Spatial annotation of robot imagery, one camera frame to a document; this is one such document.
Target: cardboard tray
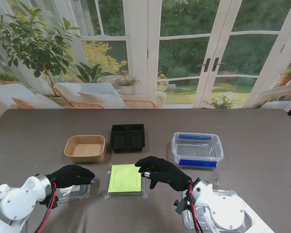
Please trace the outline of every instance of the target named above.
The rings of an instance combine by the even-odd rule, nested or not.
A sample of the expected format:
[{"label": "cardboard tray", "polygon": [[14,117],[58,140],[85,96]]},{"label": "cardboard tray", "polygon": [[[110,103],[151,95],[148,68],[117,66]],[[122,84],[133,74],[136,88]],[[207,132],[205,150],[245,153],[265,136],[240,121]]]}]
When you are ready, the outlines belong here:
[{"label": "cardboard tray", "polygon": [[65,155],[74,163],[101,162],[106,140],[101,135],[77,135],[69,138]]}]

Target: door handle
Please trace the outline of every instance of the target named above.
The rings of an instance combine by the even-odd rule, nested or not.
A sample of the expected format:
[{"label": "door handle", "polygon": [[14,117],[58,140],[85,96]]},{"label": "door handle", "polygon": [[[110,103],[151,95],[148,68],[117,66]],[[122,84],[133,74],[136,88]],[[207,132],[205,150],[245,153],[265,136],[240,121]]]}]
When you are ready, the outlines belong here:
[{"label": "door handle", "polygon": [[197,65],[197,66],[198,66],[198,67],[205,67],[205,68],[204,68],[204,72],[207,72],[208,67],[209,67],[209,63],[210,63],[210,58],[207,58],[207,60],[206,60],[206,64]]},{"label": "door handle", "polygon": [[217,66],[219,66],[219,65],[225,65],[225,63],[218,63],[218,60],[219,60],[219,58],[216,57],[215,60],[214,60],[214,64],[213,64],[213,67],[212,67],[212,71],[215,71],[215,69],[216,69]]}]

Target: gray table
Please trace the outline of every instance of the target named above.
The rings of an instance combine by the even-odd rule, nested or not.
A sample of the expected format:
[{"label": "gray table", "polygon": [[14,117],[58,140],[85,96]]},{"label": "gray table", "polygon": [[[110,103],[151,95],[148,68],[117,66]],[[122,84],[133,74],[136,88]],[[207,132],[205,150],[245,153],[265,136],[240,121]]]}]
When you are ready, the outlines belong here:
[{"label": "gray table", "polygon": [[[219,188],[236,191],[276,232],[291,233],[291,119],[282,110],[8,110],[0,119],[0,184],[21,186],[37,173],[49,174],[70,164],[63,154],[69,137],[101,134],[107,141],[113,124],[143,123],[142,153],[114,154],[84,164],[97,176],[90,198],[54,209],[48,233],[189,232],[173,202],[180,193],[158,184],[145,200],[105,200],[109,164],[129,164],[148,155],[173,161],[174,132],[215,133],[224,160],[215,170]],[[210,178],[213,170],[185,169],[192,178]],[[30,217],[30,232],[45,208]]]}]

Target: robotic arm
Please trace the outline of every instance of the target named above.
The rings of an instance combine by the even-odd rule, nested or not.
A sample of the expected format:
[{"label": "robotic arm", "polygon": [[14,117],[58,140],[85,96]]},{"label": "robotic arm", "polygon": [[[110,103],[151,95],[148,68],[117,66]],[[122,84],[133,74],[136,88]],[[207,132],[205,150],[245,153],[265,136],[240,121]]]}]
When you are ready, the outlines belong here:
[{"label": "robotic arm", "polygon": [[58,188],[92,184],[94,173],[78,165],[67,165],[50,175],[29,177],[20,188],[0,185],[0,233],[19,233],[37,202],[43,202],[52,194],[55,183]]},{"label": "robotic arm", "polygon": [[143,177],[151,180],[150,189],[157,182],[163,182],[176,191],[183,191],[181,202],[177,200],[174,205],[179,214],[184,210],[192,213],[191,225],[197,233],[203,230],[213,233],[274,233],[233,191],[214,191],[211,183],[198,178],[192,182],[189,176],[164,159],[149,156],[139,160],[135,166],[140,167]]},{"label": "robotic arm", "polygon": [[52,193],[45,175],[29,177],[21,188],[0,185],[0,233],[19,233],[37,202]]}]

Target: clear plastic container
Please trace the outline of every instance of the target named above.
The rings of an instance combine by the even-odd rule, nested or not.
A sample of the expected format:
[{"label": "clear plastic container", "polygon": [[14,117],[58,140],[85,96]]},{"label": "clear plastic container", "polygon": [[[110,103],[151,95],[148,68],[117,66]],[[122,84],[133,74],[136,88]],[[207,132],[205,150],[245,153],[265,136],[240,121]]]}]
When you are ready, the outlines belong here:
[{"label": "clear plastic container", "polygon": [[112,199],[146,199],[147,198],[147,188],[146,188],[146,180],[147,178],[141,177],[141,191],[140,192],[120,192],[114,193],[109,192],[109,184],[111,179],[111,169],[112,164],[108,166],[108,182],[105,191],[105,199],[112,200]]},{"label": "clear plastic container", "polygon": [[[186,191],[182,192],[182,198],[185,197]],[[225,191],[225,190],[213,190],[213,193],[218,196],[235,196],[237,197],[236,192],[234,191]],[[213,233],[213,232],[221,232],[221,233],[244,233],[246,231],[246,222],[244,221],[242,226],[240,226],[238,229],[235,230],[224,230],[221,228],[218,228],[213,221],[211,220],[211,217],[207,217],[207,207],[206,206],[198,206],[195,209],[195,214],[198,223],[200,224],[200,227],[202,228],[204,233]],[[182,218],[183,218],[183,224],[184,226],[189,230],[194,230],[194,224],[193,224],[193,217],[192,213],[188,210],[184,210],[182,212]]]},{"label": "clear plastic container", "polygon": [[217,167],[224,157],[220,138],[207,133],[175,133],[172,152],[181,166]]},{"label": "clear plastic container", "polygon": [[84,198],[89,198],[90,185],[77,185],[68,188],[57,188],[56,196],[58,197],[58,202],[65,202],[71,200],[80,200]]}]

